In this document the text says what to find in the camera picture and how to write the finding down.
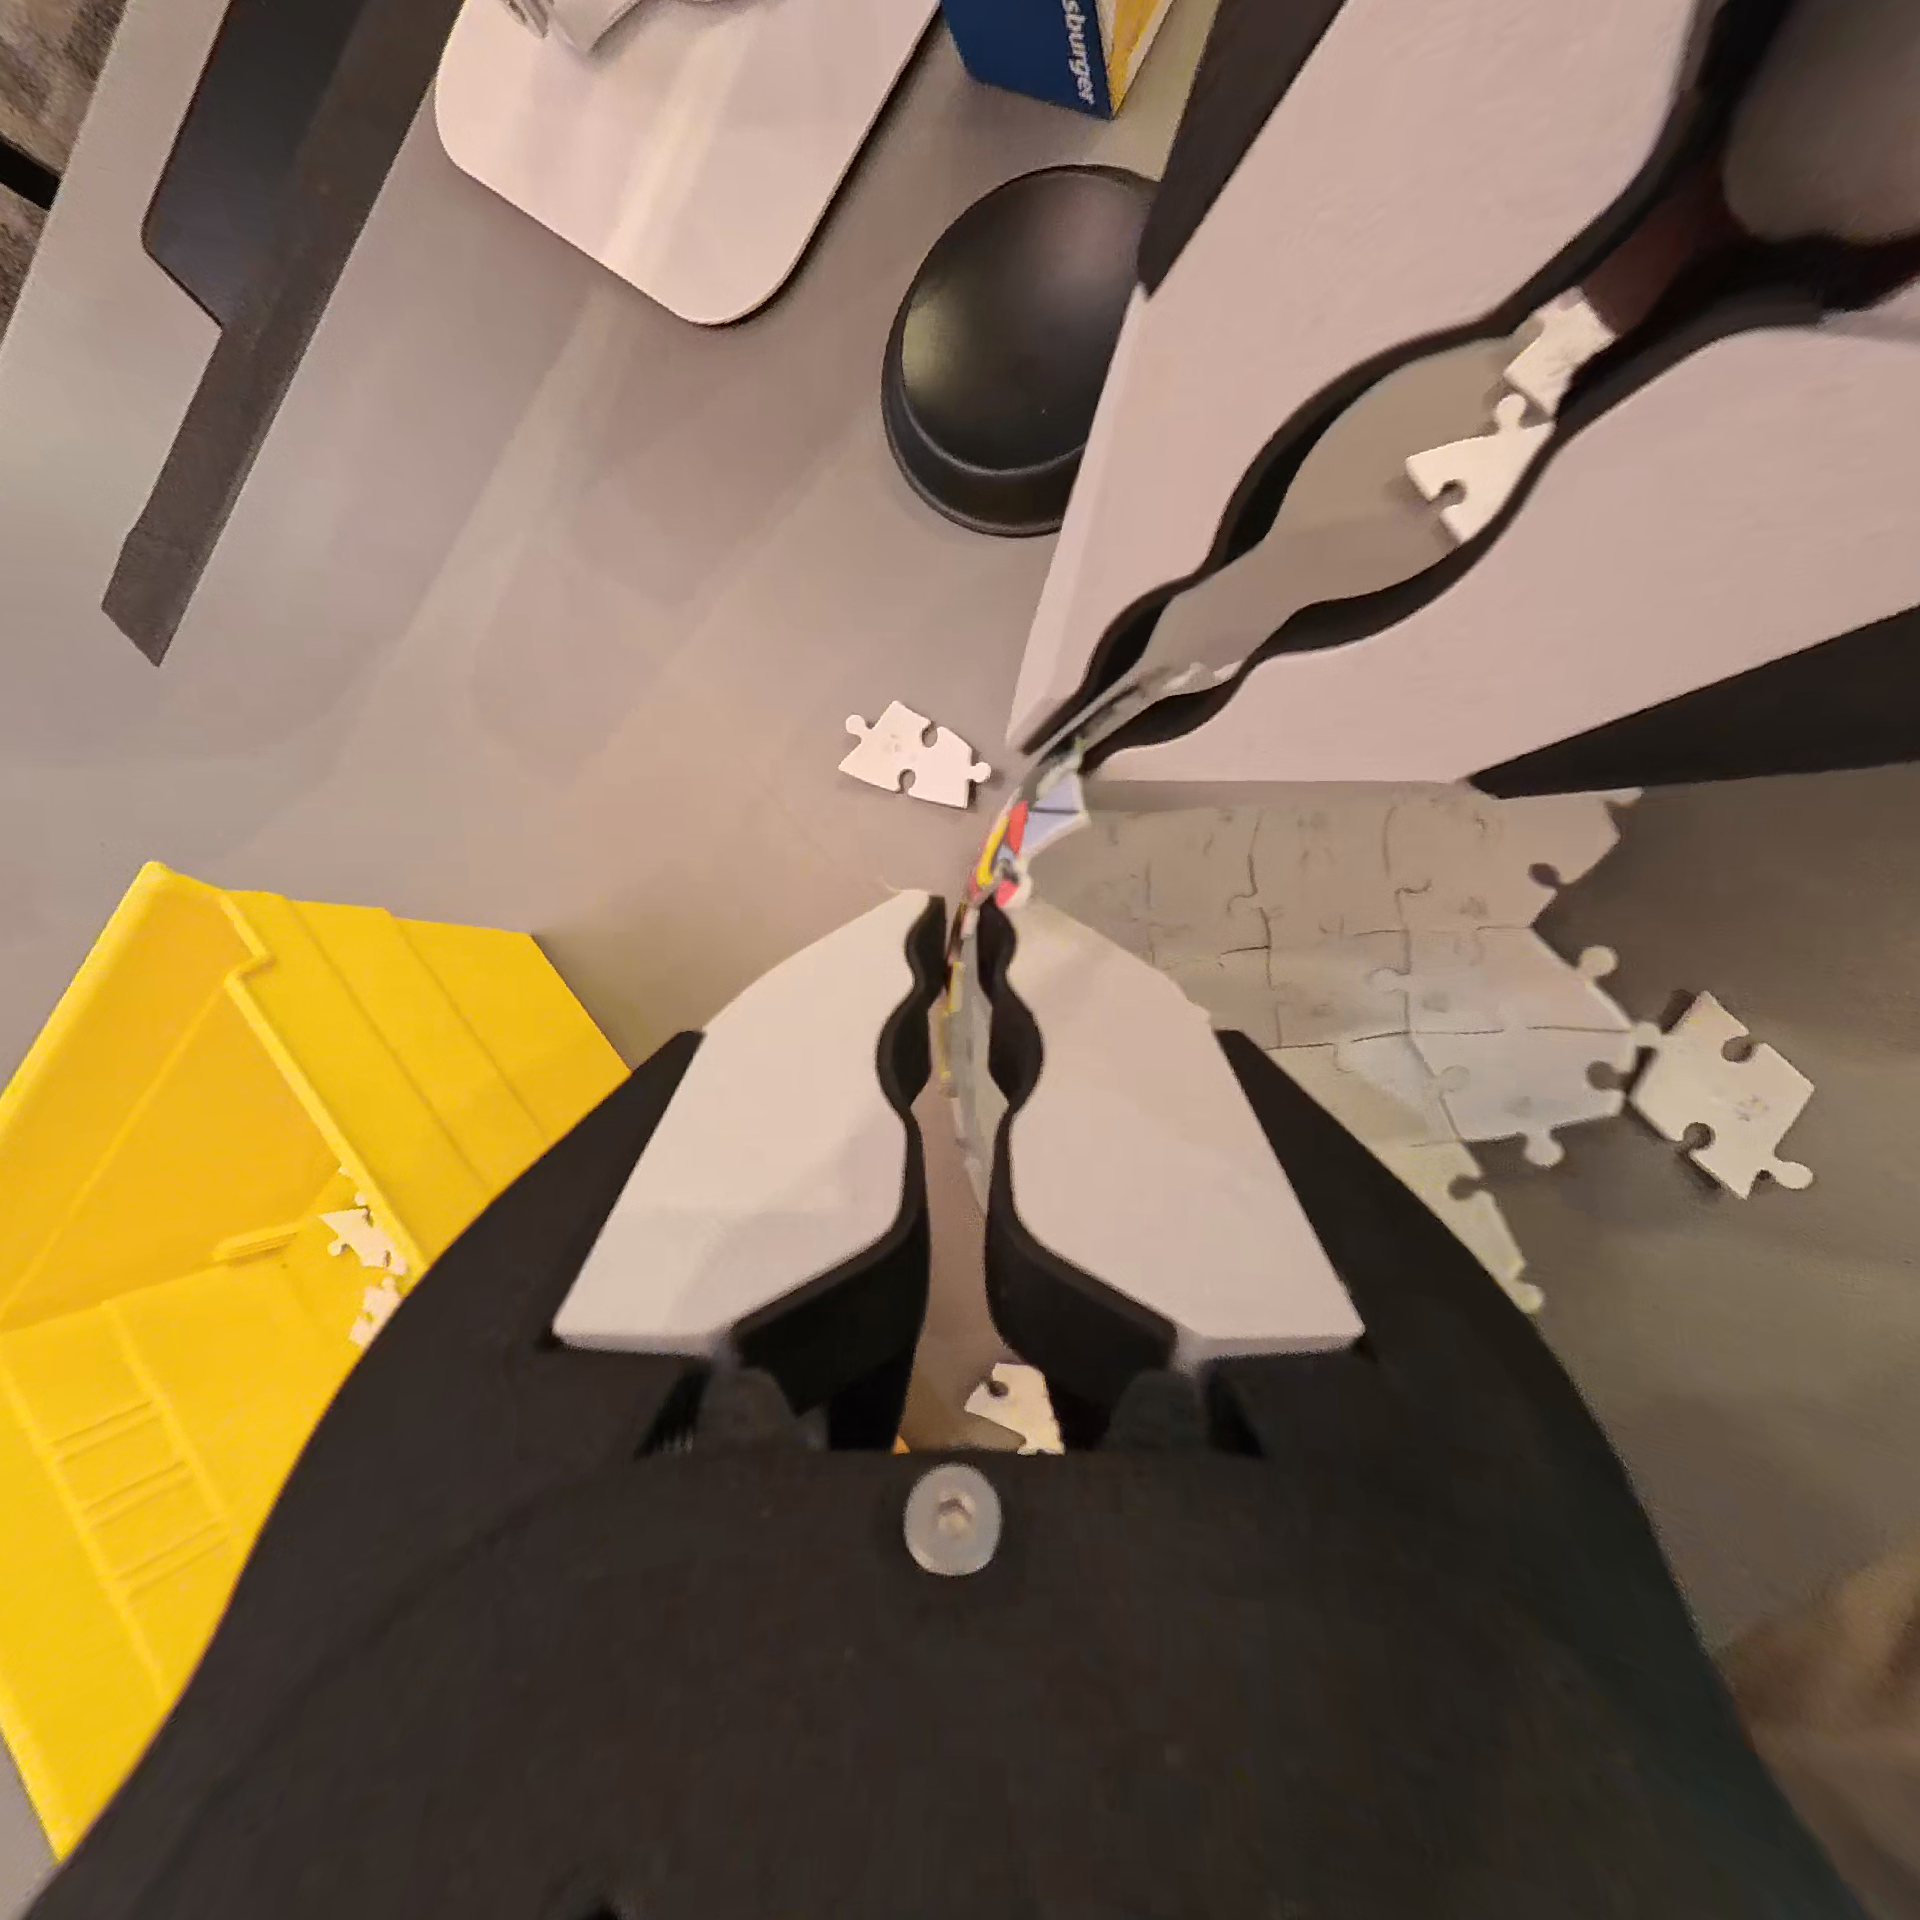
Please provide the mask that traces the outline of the black round ball stand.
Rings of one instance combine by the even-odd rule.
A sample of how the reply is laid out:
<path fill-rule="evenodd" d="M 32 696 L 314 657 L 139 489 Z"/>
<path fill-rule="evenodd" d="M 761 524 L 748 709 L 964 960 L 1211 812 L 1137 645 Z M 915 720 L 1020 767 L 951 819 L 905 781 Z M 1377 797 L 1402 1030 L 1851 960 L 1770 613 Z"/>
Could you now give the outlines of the black round ball stand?
<path fill-rule="evenodd" d="M 1061 527 L 1156 192 L 1112 165 L 1053 165 L 991 188 L 930 246 L 885 338 L 877 409 L 933 513 L 994 538 Z"/>

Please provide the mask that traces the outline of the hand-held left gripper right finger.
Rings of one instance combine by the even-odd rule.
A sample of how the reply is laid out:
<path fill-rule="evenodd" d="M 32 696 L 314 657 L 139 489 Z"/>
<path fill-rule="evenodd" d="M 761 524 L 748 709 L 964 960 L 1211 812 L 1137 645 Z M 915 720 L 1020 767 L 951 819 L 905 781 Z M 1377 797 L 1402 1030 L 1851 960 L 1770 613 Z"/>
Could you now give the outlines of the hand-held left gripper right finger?
<path fill-rule="evenodd" d="M 1038 900 L 978 911 L 970 972 L 1003 1103 L 988 1310 L 1069 1447 L 1148 1376 L 1357 1347 L 1362 1315 L 1197 1005 Z"/>

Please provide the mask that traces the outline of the partly built puzzle ball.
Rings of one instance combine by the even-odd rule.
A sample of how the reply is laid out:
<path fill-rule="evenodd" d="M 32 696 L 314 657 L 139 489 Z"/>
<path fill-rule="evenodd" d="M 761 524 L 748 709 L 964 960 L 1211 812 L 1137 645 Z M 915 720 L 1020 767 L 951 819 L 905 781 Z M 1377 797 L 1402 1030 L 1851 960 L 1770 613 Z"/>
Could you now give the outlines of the partly built puzzle ball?
<path fill-rule="evenodd" d="M 1635 1044 L 1603 988 L 1617 959 L 1566 959 L 1537 921 L 1613 852 L 1642 791 L 1331 782 L 1132 812 L 1092 806 L 1079 763 L 1051 753 L 1012 789 L 956 915 L 938 1072 L 975 1200 L 1003 1100 L 973 925 L 982 900 L 1039 903 L 1265 1053 L 1537 1315 L 1473 1146 L 1549 1169 L 1567 1130 L 1619 1115 Z"/>

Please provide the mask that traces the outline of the pile of puzzle pieces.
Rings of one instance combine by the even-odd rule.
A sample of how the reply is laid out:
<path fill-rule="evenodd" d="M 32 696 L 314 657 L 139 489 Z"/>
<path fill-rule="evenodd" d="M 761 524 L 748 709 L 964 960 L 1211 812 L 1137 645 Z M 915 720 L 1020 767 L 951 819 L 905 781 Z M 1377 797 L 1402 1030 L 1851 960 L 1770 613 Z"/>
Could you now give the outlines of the pile of puzzle pieces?
<path fill-rule="evenodd" d="M 325 1235 L 328 1256 L 351 1263 L 358 1273 L 348 1343 L 365 1350 L 407 1296 L 412 1287 L 410 1263 L 375 1218 L 363 1194 L 353 1194 L 348 1209 L 321 1212 L 317 1218 Z"/>

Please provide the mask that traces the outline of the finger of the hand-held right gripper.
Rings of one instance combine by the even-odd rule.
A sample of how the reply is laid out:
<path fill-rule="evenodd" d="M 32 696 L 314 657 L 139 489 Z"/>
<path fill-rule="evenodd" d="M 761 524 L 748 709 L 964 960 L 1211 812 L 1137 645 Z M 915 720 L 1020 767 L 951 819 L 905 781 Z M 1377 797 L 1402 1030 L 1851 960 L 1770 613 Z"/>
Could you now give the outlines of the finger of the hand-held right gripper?
<path fill-rule="evenodd" d="M 1581 279 L 1783 4 L 1220 4 L 1005 730 L 1032 753 L 1223 584 L 1388 372 Z"/>
<path fill-rule="evenodd" d="M 1113 795 L 1471 782 L 1499 798 L 1916 763 L 1916 295 L 1680 359 L 1495 530 L 1294 620 Z"/>

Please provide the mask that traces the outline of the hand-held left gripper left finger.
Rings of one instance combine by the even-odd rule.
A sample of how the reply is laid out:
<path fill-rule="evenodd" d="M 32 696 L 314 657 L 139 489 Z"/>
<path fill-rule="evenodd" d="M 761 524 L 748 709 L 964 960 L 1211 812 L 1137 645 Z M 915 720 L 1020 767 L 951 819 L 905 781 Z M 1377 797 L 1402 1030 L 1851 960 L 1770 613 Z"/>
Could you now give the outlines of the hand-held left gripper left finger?
<path fill-rule="evenodd" d="M 923 1141 L 947 906 L 892 895 L 691 1042 L 550 1327 L 760 1373 L 831 1448 L 893 1448 L 932 1283 Z"/>

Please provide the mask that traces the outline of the blue puzzle box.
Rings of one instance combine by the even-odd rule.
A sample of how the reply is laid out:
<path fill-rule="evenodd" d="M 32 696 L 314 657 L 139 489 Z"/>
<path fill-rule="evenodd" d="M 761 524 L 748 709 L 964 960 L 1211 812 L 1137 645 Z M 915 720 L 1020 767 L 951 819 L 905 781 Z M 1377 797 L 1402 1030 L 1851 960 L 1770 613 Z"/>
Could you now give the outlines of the blue puzzle box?
<path fill-rule="evenodd" d="M 1112 123 L 1170 3 L 940 3 L 975 85 Z"/>

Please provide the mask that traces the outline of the white document stand base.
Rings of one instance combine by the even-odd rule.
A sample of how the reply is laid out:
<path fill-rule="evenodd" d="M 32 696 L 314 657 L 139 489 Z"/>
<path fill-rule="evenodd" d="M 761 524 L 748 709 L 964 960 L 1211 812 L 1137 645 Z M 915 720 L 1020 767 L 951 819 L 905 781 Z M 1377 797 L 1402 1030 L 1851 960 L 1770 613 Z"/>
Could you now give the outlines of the white document stand base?
<path fill-rule="evenodd" d="M 766 308 L 938 14 L 933 3 L 615 4 L 587 52 L 469 3 L 434 86 L 443 155 L 683 324 Z"/>

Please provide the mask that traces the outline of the yellow plastic bin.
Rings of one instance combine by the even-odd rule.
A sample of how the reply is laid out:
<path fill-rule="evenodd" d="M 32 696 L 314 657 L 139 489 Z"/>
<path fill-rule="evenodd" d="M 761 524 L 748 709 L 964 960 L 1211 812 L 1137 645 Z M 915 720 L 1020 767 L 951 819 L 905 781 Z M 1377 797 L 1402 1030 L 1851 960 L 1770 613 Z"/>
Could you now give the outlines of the yellow plastic bin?
<path fill-rule="evenodd" d="M 319 1215 L 412 1293 L 624 1077 L 527 933 L 133 876 L 2 1115 L 2 1716 L 56 1860 L 368 1350 Z"/>

